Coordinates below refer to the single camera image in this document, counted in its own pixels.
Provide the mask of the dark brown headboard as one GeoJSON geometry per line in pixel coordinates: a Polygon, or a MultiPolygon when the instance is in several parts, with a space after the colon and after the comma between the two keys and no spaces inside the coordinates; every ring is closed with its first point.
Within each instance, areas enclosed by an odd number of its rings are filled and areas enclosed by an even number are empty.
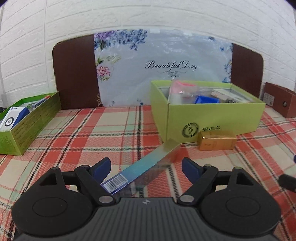
{"type": "MultiPolygon", "coordinates": [[[[86,35],[58,42],[52,50],[56,87],[62,109],[97,108],[100,93],[95,71],[94,36],[86,35]]],[[[231,81],[259,97],[263,57],[240,45],[233,45],[231,81]]]]}

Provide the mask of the brown cardboard box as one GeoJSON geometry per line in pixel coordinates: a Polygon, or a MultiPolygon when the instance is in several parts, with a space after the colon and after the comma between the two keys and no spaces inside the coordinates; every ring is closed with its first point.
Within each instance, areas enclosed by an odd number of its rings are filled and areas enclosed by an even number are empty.
{"type": "Polygon", "coordinates": [[[296,117],[296,96],[290,89],[266,82],[263,101],[285,118],[296,117]]]}

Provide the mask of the blue mint tin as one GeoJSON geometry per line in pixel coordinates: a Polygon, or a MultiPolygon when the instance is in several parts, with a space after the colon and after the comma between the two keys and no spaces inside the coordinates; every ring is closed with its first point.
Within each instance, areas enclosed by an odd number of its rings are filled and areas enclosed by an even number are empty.
{"type": "Polygon", "coordinates": [[[220,103],[220,100],[215,97],[208,97],[204,95],[197,96],[195,104],[220,103]]]}

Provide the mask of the plaid bed sheet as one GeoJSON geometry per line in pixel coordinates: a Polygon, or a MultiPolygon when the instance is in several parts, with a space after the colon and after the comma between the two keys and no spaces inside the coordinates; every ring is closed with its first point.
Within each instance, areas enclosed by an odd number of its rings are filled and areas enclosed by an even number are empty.
{"type": "MultiPolygon", "coordinates": [[[[151,108],[91,108],[60,111],[20,157],[1,155],[1,240],[14,238],[14,202],[49,168],[73,171],[108,157],[115,175],[161,144],[151,108]]],[[[191,185],[181,170],[182,158],[220,170],[244,168],[277,200],[280,240],[295,240],[295,194],[278,184],[278,177],[295,175],[295,119],[266,107],[256,132],[241,135],[230,151],[201,151],[195,143],[182,145],[176,162],[138,197],[178,198],[191,185]]]]}

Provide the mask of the floral plastic bedding bag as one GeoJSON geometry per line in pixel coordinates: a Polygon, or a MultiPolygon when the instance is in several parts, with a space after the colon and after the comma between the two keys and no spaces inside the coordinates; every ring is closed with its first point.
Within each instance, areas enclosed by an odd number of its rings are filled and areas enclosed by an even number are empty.
{"type": "Polygon", "coordinates": [[[150,103],[153,80],[231,81],[233,44],[178,30],[123,29],[94,35],[103,106],[150,103]]]}

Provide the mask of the white blue box in tray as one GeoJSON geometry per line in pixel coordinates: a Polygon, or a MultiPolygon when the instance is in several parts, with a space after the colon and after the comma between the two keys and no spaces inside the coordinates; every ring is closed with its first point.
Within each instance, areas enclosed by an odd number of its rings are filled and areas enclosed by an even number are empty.
{"type": "Polygon", "coordinates": [[[25,107],[11,107],[4,119],[1,121],[1,132],[10,131],[16,126],[23,118],[30,113],[28,108],[25,107]]]}

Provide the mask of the green box lid tray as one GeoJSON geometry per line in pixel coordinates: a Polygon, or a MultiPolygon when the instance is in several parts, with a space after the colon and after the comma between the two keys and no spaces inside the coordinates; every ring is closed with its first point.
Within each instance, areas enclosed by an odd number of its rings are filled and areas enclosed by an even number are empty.
{"type": "Polygon", "coordinates": [[[1,154],[22,156],[37,135],[61,110],[58,92],[22,98],[1,113],[1,121],[11,107],[25,107],[30,113],[10,131],[1,132],[1,154]]]}

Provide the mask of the iridescent long toothpaste box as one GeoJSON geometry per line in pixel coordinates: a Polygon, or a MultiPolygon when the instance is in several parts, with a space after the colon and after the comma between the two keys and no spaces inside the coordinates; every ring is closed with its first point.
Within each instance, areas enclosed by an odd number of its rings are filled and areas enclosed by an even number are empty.
{"type": "Polygon", "coordinates": [[[116,198],[135,195],[138,189],[144,188],[176,161],[180,145],[173,139],[167,140],[101,186],[116,198]]]}

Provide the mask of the orange white medicine box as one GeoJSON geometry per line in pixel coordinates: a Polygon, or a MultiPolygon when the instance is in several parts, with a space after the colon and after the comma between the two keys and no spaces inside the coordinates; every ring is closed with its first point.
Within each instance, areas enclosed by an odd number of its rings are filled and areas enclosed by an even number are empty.
{"type": "Polygon", "coordinates": [[[229,89],[213,89],[211,92],[213,97],[220,99],[225,103],[248,103],[250,100],[243,96],[231,92],[229,89]]]}

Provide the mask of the white glove pink cuff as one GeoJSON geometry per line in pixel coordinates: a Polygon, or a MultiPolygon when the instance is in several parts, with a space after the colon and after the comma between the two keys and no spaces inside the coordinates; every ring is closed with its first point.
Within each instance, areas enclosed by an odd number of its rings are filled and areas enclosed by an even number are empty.
{"type": "Polygon", "coordinates": [[[181,95],[184,97],[191,97],[198,94],[199,90],[200,87],[196,84],[175,80],[170,86],[170,96],[181,95]]]}

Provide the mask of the light green shoe box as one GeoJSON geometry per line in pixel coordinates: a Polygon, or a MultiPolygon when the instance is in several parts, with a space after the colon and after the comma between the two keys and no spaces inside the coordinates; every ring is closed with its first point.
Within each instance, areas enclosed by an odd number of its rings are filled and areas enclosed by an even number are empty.
{"type": "Polygon", "coordinates": [[[170,104],[165,92],[170,80],[151,82],[152,116],[162,141],[173,139],[180,143],[197,141],[200,131],[231,131],[236,135],[256,131],[265,103],[231,83],[189,81],[207,89],[229,90],[247,98],[247,103],[170,104]]]}

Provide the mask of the gold copper box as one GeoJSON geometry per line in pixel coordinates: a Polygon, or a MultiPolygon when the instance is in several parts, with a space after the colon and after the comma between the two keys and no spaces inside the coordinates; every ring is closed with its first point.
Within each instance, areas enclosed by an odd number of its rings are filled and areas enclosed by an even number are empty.
{"type": "Polygon", "coordinates": [[[198,144],[201,151],[232,150],[236,142],[236,135],[229,131],[202,131],[198,135],[198,144]]]}

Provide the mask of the clear plastic bag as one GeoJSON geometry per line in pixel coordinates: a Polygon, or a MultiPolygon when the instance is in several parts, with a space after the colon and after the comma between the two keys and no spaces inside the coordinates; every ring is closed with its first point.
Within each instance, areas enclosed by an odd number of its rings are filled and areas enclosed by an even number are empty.
{"type": "Polygon", "coordinates": [[[170,96],[170,91],[169,91],[168,101],[171,105],[194,104],[197,96],[199,95],[210,96],[212,90],[213,88],[211,87],[200,87],[198,94],[191,97],[184,97],[181,95],[170,96]]]}

